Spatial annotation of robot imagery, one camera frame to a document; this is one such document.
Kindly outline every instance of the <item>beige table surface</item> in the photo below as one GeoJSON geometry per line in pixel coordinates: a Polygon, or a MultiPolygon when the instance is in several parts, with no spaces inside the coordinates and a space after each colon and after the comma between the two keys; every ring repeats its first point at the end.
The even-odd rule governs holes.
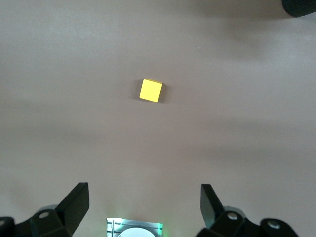
{"type": "Polygon", "coordinates": [[[194,237],[210,183],[315,236],[315,43],[316,15],[278,0],[0,0],[0,216],[88,182],[75,237],[108,217],[194,237]]]}

